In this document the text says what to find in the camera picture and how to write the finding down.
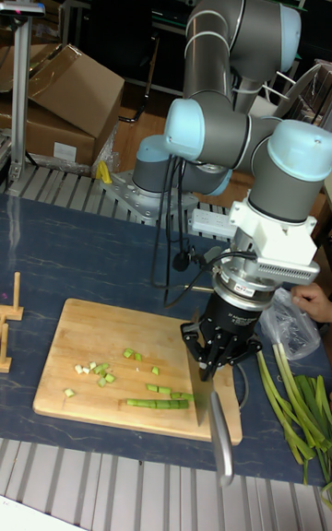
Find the kitchen knife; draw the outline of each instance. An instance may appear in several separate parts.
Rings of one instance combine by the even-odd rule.
[[[187,357],[198,426],[202,424],[208,411],[218,481],[220,486],[226,487],[231,484],[234,476],[230,432],[224,417],[219,396],[214,390],[213,380],[202,382],[199,375],[198,364],[189,350],[187,350]]]

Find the wooden cutting board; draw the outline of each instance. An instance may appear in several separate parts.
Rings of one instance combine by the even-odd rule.
[[[210,441],[208,416],[198,427],[194,402],[187,410],[130,407],[125,402],[127,398],[169,399],[149,392],[146,384],[192,393],[180,332],[182,322],[90,301],[67,300],[34,398],[34,411],[59,419]],[[126,359],[126,348],[139,352],[142,361]],[[108,371],[116,380],[99,388],[99,376],[93,372],[78,375],[75,365],[89,365],[90,361],[108,362]],[[151,373],[154,365],[160,369],[159,376]],[[237,444],[242,439],[242,428],[229,365],[217,372],[214,383],[231,441]],[[66,388],[76,395],[66,398]]]

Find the human hand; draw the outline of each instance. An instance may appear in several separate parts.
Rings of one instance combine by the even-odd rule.
[[[298,285],[291,290],[291,300],[317,322],[332,322],[332,302],[316,283]]]

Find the knife handle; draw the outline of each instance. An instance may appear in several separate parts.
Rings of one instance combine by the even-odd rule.
[[[234,477],[231,437],[219,396],[215,391],[211,392],[208,400],[208,417],[218,482],[221,487],[230,486]]]

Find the blue table surface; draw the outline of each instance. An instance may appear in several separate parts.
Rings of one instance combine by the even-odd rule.
[[[203,311],[207,294],[192,292],[169,311],[162,292],[149,284],[156,230],[121,220],[62,209],[0,195],[0,300],[10,303],[14,271],[21,272],[22,322],[10,323],[10,374],[0,374],[0,437],[46,443],[88,452],[117,454],[178,466],[214,469],[210,443],[126,431],[36,415],[32,401],[67,298],[97,301],[144,312],[190,320]],[[204,252],[213,241],[191,237]],[[160,247],[157,274],[162,278],[165,246]],[[196,266],[178,276],[186,282]],[[208,283],[208,276],[202,283]],[[277,381],[272,349],[264,341],[268,367]],[[255,358],[243,363],[249,399],[242,411],[243,441],[234,447],[235,473],[302,482],[279,422],[267,401]],[[292,370],[316,376],[332,389],[332,372],[321,346]],[[243,381],[234,370],[239,399]],[[309,465],[309,483],[324,483],[317,459]]]

